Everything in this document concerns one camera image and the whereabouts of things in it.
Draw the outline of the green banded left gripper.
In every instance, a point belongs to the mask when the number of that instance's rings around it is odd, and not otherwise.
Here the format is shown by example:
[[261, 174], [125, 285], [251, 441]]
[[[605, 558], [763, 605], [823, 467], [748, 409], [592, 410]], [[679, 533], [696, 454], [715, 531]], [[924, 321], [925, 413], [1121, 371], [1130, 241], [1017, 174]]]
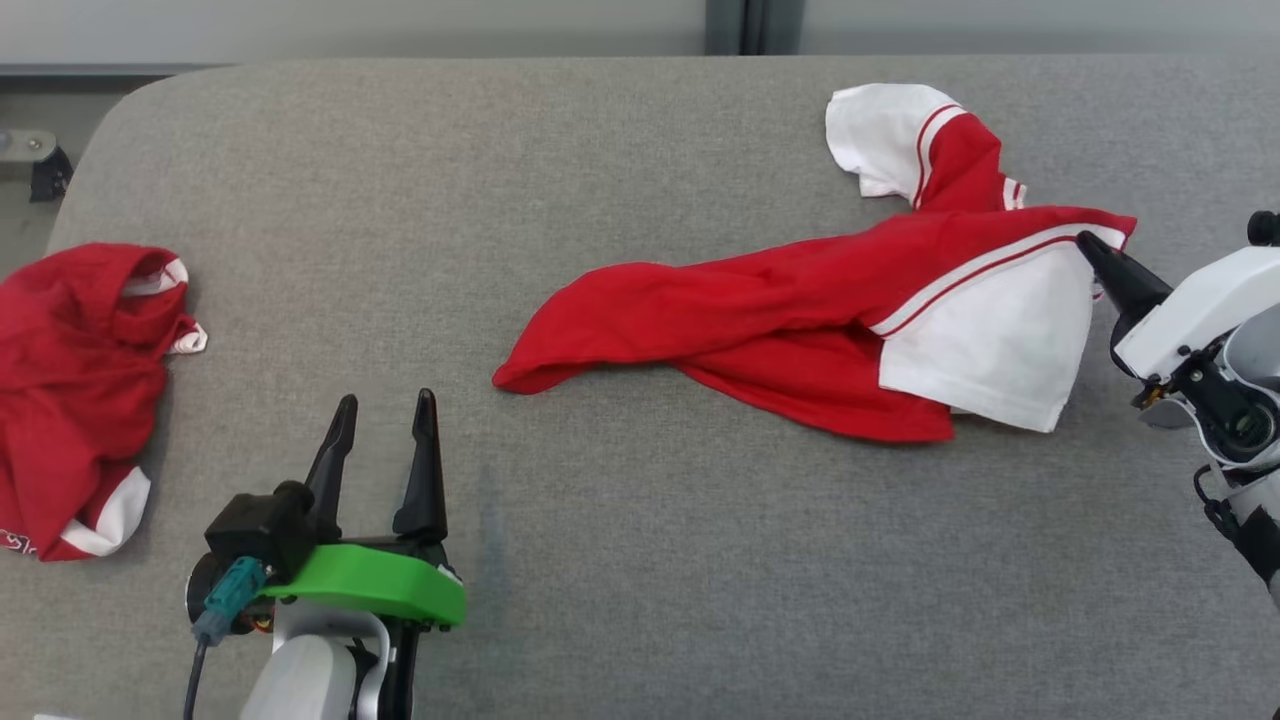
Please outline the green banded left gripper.
[[[314, 497], [307, 519], [317, 541], [342, 538], [337, 514], [357, 416], [357, 397], [343, 396], [305, 480]], [[440, 544], [448, 537], [448, 520], [436, 397], [430, 389], [419, 391], [411, 436], [413, 457], [393, 532], [416, 543]], [[360, 544], [319, 546], [291, 582], [268, 584], [260, 594], [438, 626], [458, 626], [467, 618], [467, 591], [452, 570]]]

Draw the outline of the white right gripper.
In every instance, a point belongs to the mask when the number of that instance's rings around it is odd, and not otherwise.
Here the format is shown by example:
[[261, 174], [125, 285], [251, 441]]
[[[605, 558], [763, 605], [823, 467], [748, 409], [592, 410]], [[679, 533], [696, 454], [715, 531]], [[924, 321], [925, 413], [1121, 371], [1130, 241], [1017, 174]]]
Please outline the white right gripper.
[[1240, 249], [1174, 291], [1089, 231], [1076, 247], [1120, 318], [1142, 319], [1115, 347], [1133, 375], [1170, 380], [1193, 352], [1225, 336], [1225, 368], [1248, 382], [1280, 382], [1280, 247]]

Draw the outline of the red Bulls shorts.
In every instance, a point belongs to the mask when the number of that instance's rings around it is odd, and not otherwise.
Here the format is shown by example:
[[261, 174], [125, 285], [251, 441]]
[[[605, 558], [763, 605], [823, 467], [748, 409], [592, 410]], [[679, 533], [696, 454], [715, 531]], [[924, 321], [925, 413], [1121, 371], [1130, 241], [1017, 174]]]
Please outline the red Bulls shorts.
[[115, 553], [138, 529], [170, 355], [209, 337], [172, 251], [87, 243], [0, 282], [0, 547], [44, 562]]

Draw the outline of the red white Bulls jersey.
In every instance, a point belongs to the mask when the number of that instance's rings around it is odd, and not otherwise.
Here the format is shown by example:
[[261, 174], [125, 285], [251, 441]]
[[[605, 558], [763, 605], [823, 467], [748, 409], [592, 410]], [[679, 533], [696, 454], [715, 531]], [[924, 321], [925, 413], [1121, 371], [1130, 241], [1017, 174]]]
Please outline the red white Bulls jersey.
[[1000, 138], [925, 85], [835, 92], [826, 141], [861, 196], [909, 213], [710, 263], [589, 272], [535, 311], [493, 384], [535, 395], [658, 363], [858, 439], [943, 442], [956, 413], [1053, 430], [1100, 295], [1076, 237], [1124, 249], [1137, 220], [1028, 205]]

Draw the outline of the grey metal partition post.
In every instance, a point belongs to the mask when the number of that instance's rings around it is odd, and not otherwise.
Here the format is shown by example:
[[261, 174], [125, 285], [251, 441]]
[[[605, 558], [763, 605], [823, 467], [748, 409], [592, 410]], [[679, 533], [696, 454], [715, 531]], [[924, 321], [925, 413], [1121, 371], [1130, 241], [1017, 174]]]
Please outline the grey metal partition post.
[[806, 0], [705, 0], [708, 56], [796, 55]]

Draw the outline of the grey wheeled metal frame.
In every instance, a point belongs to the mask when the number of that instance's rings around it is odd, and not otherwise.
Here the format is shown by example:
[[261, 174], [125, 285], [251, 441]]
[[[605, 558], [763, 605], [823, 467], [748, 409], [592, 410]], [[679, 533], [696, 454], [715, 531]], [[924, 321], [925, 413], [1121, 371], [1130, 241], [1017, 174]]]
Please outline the grey wheeled metal frame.
[[10, 167], [29, 168], [31, 202], [60, 201], [74, 174], [69, 155], [52, 132], [0, 127], [0, 169]]

